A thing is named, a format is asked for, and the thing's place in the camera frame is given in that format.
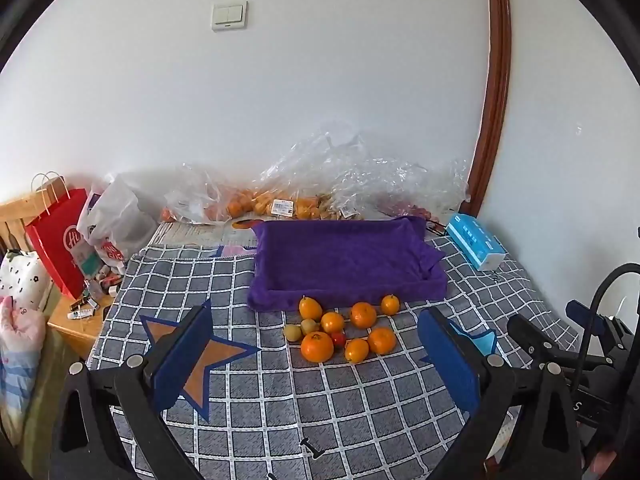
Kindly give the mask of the yellow green small fruit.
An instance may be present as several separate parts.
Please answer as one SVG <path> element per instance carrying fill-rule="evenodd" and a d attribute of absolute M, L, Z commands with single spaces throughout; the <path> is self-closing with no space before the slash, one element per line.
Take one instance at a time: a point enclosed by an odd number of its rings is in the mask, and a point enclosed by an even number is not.
<path fill-rule="evenodd" d="M 296 342 L 303 338 L 303 331 L 299 325 L 286 324 L 283 327 L 283 335 L 288 342 Z"/>

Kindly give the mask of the large orange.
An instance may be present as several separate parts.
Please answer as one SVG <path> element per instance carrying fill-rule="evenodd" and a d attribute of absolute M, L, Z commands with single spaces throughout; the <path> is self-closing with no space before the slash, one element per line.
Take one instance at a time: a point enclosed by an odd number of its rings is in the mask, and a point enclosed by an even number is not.
<path fill-rule="evenodd" d="M 332 338 L 323 332 L 307 334 L 300 344 L 302 357 L 311 363 L 323 363 L 331 359 L 334 353 Z"/>

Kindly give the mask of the oval yellow orange fruit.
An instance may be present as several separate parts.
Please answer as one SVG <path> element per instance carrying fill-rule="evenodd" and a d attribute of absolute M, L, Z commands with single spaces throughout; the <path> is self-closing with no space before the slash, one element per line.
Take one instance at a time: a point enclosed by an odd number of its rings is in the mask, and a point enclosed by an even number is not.
<path fill-rule="evenodd" d="M 323 310 L 317 300 L 314 298 L 303 296 L 298 303 L 298 312 L 303 320 L 320 321 L 323 315 Z"/>

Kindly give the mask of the small orange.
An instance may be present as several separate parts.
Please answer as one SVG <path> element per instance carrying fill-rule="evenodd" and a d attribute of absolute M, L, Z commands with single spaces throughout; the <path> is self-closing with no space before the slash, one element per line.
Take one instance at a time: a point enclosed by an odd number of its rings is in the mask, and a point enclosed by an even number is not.
<path fill-rule="evenodd" d="M 396 315 L 400 310 L 399 298 L 393 294 L 384 296 L 381 300 L 380 310 L 387 316 Z"/>
<path fill-rule="evenodd" d="M 329 311 L 322 315 L 320 325 L 327 334 L 341 333 L 345 327 L 345 320 L 338 312 Z"/>

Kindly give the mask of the small red tomato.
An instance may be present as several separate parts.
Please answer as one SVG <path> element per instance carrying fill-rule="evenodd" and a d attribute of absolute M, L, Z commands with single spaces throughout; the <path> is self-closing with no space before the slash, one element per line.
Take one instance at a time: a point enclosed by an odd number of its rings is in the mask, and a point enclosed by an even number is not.
<path fill-rule="evenodd" d="M 345 347 L 347 342 L 346 334 L 344 332 L 333 332 L 330 333 L 330 337 L 334 344 L 334 347 L 337 349 L 341 349 Z"/>

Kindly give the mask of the medium orange with stem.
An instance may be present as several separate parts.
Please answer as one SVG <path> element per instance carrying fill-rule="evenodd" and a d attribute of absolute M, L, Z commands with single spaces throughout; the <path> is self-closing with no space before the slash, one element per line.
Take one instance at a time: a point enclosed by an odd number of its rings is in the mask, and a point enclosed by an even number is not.
<path fill-rule="evenodd" d="M 357 302 L 349 310 L 349 321 L 360 330 L 375 326 L 378 312 L 367 302 Z"/>

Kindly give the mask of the wooden bedside table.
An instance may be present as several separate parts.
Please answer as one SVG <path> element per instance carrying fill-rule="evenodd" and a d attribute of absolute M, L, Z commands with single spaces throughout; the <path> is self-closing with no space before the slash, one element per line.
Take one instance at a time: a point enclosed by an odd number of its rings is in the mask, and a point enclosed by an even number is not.
<path fill-rule="evenodd" d="M 30 190 L 28 193 L 18 196 L 13 200 L 8 200 L 1 204 L 1 250 L 7 252 L 10 249 L 19 249 L 23 252 L 35 252 L 26 234 L 26 226 L 35 219 L 40 208 L 35 205 L 35 194 Z M 82 274 L 89 270 L 99 270 L 102 261 L 92 251 L 92 247 L 82 237 L 82 242 L 77 248 L 72 250 Z M 66 344 L 73 349 L 78 356 L 88 358 L 93 345 L 98 339 L 103 320 L 108 308 L 111 307 L 113 298 L 104 295 L 99 299 L 89 301 L 89 304 L 96 304 L 98 310 L 88 318 L 81 320 L 71 320 L 70 307 L 78 300 L 62 294 L 53 282 L 54 288 L 58 291 L 58 298 L 54 300 L 54 308 L 50 314 L 48 325 L 61 334 Z"/>

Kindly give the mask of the grey checked blanket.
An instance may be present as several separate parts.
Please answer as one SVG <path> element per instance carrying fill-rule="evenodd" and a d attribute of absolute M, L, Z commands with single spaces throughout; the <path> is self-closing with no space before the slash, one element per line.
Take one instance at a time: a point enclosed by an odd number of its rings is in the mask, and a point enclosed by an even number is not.
<path fill-rule="evenodd" d="M 144 318 L 176 322 L 209 302 L 214 334 L 255 348 L 209 373 L 207 416 L 186 400 L 163 414 L 207 479 L 423 479 L 464 424 L 416 322 L 417 302 L 378 322 L 396 334 L 387 356 L 349 364 L 341 351 L 312 364 L 287 342 L 296 312 L 253 311 L 250 256 L 151 246 L 134 257 L 96 338 L 89 364 L 119 365 L 149 349 Z"/>

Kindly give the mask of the clear bag of oranges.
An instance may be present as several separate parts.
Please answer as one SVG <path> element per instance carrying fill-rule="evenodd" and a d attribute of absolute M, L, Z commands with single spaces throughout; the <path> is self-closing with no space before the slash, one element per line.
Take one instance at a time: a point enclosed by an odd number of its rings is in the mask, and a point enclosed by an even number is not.
<path fill-rule="evenodd" d="M 254 210 L 254 193 L 232 184 L 209 166 L 182 164 L 172 177 L 163 222 L 182 222 L 210 226 L 243 217 Z"/>

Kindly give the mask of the blue tissue pack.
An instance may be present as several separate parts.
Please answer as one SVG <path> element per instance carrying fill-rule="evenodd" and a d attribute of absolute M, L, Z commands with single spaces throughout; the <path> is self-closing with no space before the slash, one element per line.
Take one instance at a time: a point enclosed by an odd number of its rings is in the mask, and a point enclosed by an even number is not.
<path fill-rule="evenodd" d="M 506 258 L 506 250 L 475 217 L 455 214 L 446 225 L 446 231 L 477 271 L 495 271 Z"/>

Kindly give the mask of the white patterned plush toy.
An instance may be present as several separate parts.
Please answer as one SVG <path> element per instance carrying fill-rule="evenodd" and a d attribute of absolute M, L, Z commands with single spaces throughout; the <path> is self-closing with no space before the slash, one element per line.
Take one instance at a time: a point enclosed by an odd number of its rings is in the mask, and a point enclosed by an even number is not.
<path fill-rule="evenodd" d="M 43 311 L 53 282 L 36 252 L 11 250 L 1 263 L 0 295 L 19 308 Z"/>

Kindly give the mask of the purple towel covered tray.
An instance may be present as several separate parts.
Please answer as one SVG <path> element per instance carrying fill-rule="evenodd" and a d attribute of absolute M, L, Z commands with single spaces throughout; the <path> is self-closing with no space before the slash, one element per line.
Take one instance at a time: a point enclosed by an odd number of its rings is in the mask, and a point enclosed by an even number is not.
<path fill-rule="evenodd" d="M 253 226 L 254 278 L 247 305 L 255 311 L 295 310 L 309 297 L 325 308 L 356 302 L 442 301 L 445 254 L 425 241 L 419 217 L 392 220 L 288 220 Z"/>

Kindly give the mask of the clear bag of kumquats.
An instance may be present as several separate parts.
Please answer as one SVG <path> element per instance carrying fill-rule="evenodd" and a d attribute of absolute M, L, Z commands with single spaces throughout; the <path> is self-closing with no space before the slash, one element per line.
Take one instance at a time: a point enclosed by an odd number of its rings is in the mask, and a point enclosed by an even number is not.
<path fill-rule="evenodd" d="M 357 177 L 367 156 L 362 137 L 334 122 L 294 143 L 250 188 L 268 204 L 288 200 L 297 219 L 360 219 Z"/>

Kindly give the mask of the brown wooden door frame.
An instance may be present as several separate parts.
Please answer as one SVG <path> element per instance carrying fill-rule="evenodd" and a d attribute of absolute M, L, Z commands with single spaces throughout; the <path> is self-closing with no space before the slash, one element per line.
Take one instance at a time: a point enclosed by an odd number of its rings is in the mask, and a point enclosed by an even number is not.
<path fill-rule="evenodd" d="M 483 113 L 468 181 L 470 199 L 460 208 L 474 217 L 480 213 L 488 190 L 506 117 L 512 61 L 510 0 L 488 0 L 488 18 L 489 53 Z"/>

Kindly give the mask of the white wall light switch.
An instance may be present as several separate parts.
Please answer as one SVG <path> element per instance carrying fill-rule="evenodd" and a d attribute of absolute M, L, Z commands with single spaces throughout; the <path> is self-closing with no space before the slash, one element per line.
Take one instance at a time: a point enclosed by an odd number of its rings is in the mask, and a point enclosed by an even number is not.
<path fill-rule="evenodd" d="M 245 28 L 247 8 L 247 1 L 215 3 L 210 18 L 210 28 L 213 32 Z"/>

